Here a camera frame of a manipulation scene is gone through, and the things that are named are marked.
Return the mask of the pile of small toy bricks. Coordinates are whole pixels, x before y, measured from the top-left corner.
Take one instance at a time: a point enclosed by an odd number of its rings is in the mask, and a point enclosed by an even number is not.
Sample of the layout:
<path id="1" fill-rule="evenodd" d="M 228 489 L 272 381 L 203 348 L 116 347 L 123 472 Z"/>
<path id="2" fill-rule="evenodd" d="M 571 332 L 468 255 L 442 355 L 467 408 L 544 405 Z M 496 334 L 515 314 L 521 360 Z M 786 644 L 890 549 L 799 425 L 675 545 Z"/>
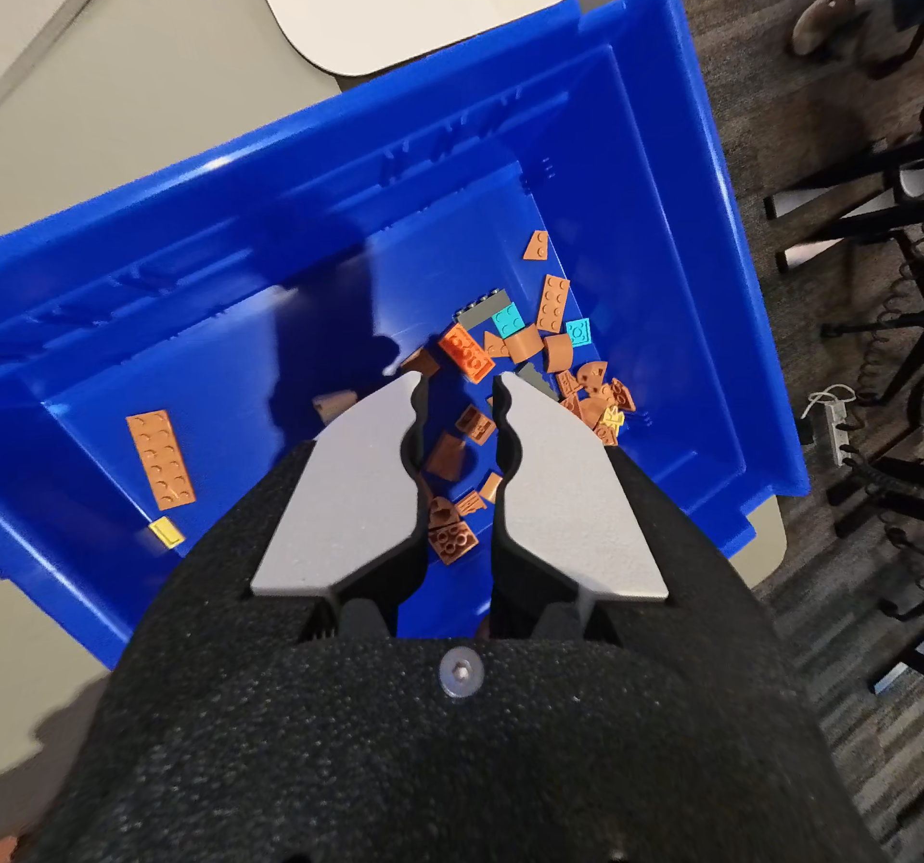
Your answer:
<path id="1" fill-rule="evenodd" d="M 444 338 L 438 341 L 450 362 L 459 365 L 463 375 L 474 379 L 472 384 L 487 386 L 488 376 L 495 373 L 495 360 L 514 364 L 514 375 L 531 384 L 540 394 L 579 418 L 601 440 L 604 446 L 616 447 L 618 434 L 625 423 L 624 408 L 636 411 L 628 389 L 620 381 L 606 380 L 607 363 L 590 361 L 572 372 L 574 348 L 591 343 L 590 320 L 565 322 L 570 281 L 546 274 L 541 283 L 535 322 L 527 323 L 515 302 L 507 293 L 493 290 L 469 303 L 454 317 Z M 552 388 L 535 368 L 532 359 L 541 354 L 544 370 L 557 384 Z M 399 371 L 419 372 L 432 379 L 441 372 L 441 363 L 433 351 L 421 347 L 402 361 Z M 468 403 L 455 420 L 455 434 L 444 429 L 424 463 L 424 471 L 452 485 L 461 481 L 466 460 L 466 442 L 480 450 L 496 433 L 493 418 L 493 398 Z M 423 483 L 430 502 L 428 537 L 436 557 L 450 566 L 479 545 L 478 535 L 470 528 L 467 518 L 487 504 L 494 504 L 501 474 L 489 471 L 481 485 L 452 499 L 435 496 Z"/>

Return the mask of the long brown brick plate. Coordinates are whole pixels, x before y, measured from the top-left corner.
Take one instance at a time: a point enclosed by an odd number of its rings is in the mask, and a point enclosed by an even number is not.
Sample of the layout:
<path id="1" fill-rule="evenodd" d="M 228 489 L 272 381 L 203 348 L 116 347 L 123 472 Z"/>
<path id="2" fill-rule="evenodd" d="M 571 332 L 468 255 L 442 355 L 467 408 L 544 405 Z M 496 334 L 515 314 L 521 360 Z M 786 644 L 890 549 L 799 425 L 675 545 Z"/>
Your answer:
<path id="1" fill-rule="evenodd" d="M 196 502 L 170 416 L 164 409 L 126 418 L 128 430 L 160 511 Z"/>

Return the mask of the tan sloped toy brick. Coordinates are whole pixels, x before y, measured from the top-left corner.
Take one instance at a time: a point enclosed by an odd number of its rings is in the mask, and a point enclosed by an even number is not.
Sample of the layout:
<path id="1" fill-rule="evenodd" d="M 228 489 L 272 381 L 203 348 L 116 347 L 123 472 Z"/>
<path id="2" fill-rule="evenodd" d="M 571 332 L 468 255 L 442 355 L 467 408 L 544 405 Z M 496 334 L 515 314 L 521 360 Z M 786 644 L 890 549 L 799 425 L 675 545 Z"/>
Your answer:
<path id="1" fill-rule="evenodd" d="M 311 406 L 324 426 L 329 425 L 359 401 L 358 393 L 351 389 L 316 395 Z"/>

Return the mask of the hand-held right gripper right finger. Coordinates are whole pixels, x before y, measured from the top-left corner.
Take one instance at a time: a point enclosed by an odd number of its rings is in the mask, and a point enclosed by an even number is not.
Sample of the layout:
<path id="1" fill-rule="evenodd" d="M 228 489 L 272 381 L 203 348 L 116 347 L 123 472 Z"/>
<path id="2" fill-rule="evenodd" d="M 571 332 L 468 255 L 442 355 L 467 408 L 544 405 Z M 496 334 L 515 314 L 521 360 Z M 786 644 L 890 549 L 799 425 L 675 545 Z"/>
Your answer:
<path id="1" fill-rule="evenodd" d="M 514 373 L 492 401 L 491 638 L 631 638 L 663 618 L 667 584 L 601 440 Z"/>

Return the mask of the black chair base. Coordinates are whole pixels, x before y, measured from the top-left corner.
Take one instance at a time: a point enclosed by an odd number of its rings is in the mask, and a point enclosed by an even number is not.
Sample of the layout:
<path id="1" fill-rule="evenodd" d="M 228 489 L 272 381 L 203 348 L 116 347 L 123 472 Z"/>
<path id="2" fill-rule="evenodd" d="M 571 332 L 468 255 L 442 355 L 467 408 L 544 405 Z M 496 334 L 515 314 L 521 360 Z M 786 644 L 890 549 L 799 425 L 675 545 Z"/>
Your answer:
<path id="1" fill-rule="evenodd" d="M 873 243 L 891 233 L 923 224 L 923 138 L 877 146 L 811 174 L 764 199 L 768 221 L 778 221 L 810 203 L 865 181 L 875 185 L 864 200 L 852 203 L 776 255 L 781 274 L 802 267 L 842 242 Z"/>

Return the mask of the white power strip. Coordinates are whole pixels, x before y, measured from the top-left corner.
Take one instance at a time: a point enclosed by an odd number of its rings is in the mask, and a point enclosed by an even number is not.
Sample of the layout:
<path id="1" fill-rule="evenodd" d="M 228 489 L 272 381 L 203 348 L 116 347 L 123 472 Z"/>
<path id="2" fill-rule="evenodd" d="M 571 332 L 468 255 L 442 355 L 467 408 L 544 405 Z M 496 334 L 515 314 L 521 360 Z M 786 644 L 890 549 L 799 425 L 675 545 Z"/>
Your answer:
<path id="1" fill-rule="evenodd" d="M 845 447 L 851 444 L 847 429 L 848 410 L 847 402 L 841 398 L 827 399 L 821 403 L 824 409 L 824 421 L 828 444 L 831 456 L 836 467 L 840 468 L 845 464 L 848 453 Z"/>

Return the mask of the blue plastic bin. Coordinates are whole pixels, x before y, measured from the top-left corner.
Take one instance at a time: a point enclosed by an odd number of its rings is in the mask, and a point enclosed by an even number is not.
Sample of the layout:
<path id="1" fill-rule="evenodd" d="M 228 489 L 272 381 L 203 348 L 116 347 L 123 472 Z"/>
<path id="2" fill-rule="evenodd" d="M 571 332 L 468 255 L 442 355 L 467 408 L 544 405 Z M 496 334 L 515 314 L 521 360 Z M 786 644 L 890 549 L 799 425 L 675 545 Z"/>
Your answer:
<path id="1" fill-rule="evenodd" d="M 313 397 L 426 347 L 428 454 L 491 395 L 438 339 L 493 290 L 534 323 L 548 273 L 639 407 L 619 446 L 726 556 L 808 493 L 684 2 L 565 2 L 2 237 L 2 576 L 113 669 Z M 166 511 L 126 423 L 160 409 Z"/>

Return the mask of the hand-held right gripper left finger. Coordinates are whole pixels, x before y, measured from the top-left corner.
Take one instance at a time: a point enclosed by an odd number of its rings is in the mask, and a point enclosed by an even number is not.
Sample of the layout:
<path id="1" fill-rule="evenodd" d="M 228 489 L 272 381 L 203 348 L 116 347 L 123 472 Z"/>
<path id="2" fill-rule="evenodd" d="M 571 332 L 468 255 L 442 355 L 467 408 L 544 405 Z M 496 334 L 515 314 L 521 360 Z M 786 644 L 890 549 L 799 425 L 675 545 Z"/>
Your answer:
<path id="1" fill-rule="evenodd" d="M 368 600 L 397 632 L 398 609 L 428 569 L 428 386 L 406 373 L 318 434 L 251 581 L 255 596 L 319 597 L 336 613 Z"/>

